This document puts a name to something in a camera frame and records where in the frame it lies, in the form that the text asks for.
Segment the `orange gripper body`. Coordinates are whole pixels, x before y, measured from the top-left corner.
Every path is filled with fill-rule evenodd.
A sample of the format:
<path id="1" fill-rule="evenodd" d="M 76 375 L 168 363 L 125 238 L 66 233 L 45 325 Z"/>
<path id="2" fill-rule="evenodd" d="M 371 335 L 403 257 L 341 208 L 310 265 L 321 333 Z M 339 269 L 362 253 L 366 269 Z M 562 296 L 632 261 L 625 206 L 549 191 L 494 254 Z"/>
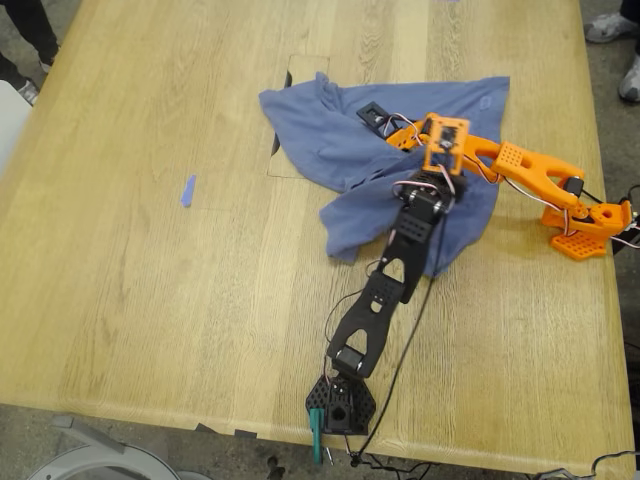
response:
<path id="1" fill-rule="evenodd" d="M 426 121 L 409 122 L 400 125 L 397 121 L 390 121 L 385 127 L 385 141 L 403 151 L 410 151 L 428 143 L 429 134 Z"/>

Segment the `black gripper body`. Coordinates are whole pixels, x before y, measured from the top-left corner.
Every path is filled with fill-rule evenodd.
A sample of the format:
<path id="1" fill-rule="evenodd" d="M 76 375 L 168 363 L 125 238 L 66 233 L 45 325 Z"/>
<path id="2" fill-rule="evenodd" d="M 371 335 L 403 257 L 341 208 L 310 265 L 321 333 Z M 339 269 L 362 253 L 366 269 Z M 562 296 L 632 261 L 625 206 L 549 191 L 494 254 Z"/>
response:
<path id="1" fill-rule="evenodd" d="M 429 184 L 440 198 L 462 200 L 467 188 L 464 175 L 444 174 L 441 170 L 421 170 L 412 175 L 412 180 L 420 184 Z"/>

